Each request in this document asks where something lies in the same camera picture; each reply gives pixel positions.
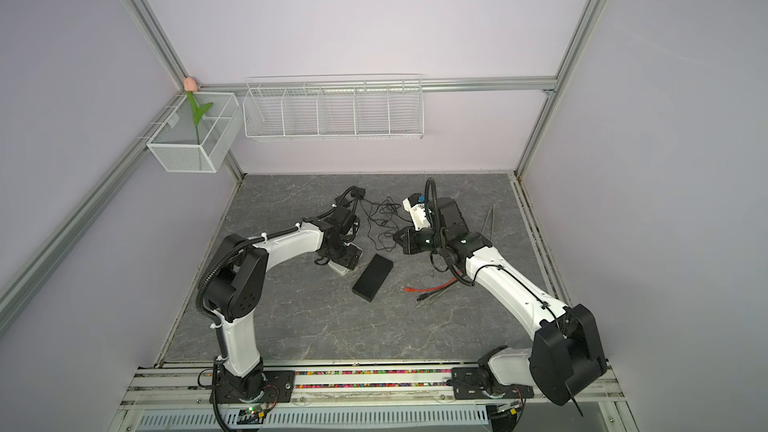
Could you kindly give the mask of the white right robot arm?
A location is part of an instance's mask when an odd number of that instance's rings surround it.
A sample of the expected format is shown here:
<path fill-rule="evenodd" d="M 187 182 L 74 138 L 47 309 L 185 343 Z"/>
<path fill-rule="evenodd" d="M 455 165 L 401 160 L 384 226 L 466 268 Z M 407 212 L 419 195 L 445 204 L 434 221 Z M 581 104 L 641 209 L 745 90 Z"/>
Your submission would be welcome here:
<path fill-rule="evenodd" d="M 562 406 L 608 370 L 596 319 L 584 305 L 570 306 L 525 277 L 492 241 L 467 225 L 458 204 L 437 194 L 434 179 L 402 202 L 411 224 L 395 235 L 408 255 L 443 259 L 454 282 L 487 290 L 525 329 L 528 352 L 500 346 L 477 362 L 475 383 L 456 385 L 500 398 L 513 387 L 537 387 Z"/>

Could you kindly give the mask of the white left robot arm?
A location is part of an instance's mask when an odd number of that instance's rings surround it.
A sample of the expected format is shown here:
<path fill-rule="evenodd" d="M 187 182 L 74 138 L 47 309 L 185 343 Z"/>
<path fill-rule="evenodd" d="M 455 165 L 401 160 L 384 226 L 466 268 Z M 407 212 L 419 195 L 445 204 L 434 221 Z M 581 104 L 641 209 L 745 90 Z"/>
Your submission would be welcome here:
<path fill-rule="evenodd" d="M 212 320 L 220 355 L 216 359 L 212 401 L 236 403 L 266 399 L 268 379 L 257 347 L 254 310 L 267 272 L 288 260 L 315 253 L 315 263 L 344 276 L 362 255 L 354 244 L 356 214 L 365 190 L 351 186 L 331 209 L 277 232 L 246 238 L 230 234 L 220 243 L 200 278 L 196 308 Z"/>

